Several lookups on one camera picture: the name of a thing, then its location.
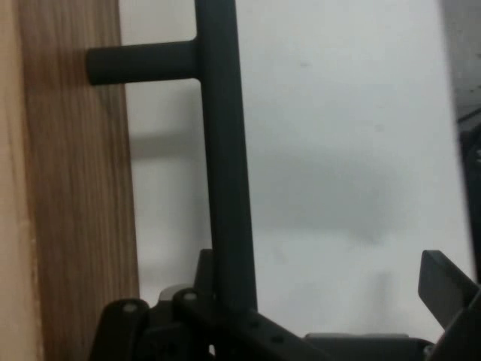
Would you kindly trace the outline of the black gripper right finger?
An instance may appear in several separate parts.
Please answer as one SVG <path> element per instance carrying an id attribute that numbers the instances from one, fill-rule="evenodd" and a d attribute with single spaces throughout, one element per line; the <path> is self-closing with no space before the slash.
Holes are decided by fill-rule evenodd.
<path id="1" fill-rule="evenodd" d="M 443 328 L 429 360 L 480 359 L 480 285 L 439 250 L 425 250 L 419 297 Z"/>

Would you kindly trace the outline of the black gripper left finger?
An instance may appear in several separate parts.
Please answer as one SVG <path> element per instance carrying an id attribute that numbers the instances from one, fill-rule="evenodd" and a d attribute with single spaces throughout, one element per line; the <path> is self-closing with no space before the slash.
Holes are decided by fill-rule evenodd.
<path id="1" fill-rule="evenodd" d="M 102 311 L 91 360 L 327 360 L 256 311 L 228 311 L 212 292 L 213 255 L 202 250 L 195 283 L 151 308 L 140 299 Z"/>

